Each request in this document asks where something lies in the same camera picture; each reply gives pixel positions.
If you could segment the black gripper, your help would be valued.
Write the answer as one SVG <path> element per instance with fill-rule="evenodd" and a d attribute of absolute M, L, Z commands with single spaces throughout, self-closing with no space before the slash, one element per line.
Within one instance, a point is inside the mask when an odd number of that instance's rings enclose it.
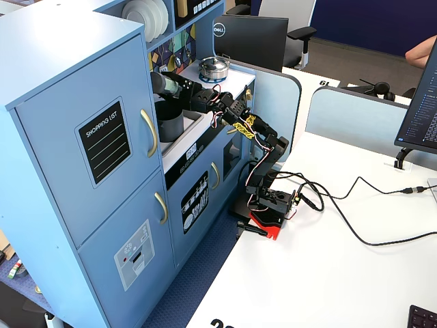
<path fill-rule="evenodd" d="M 169 101 L 178 109 L 198 113 L 219 111 L 219 91 L 202 88 L 200 83 L 174 72 L 163 72 L 163 76 L 164 94 L 171 96 Z"/>

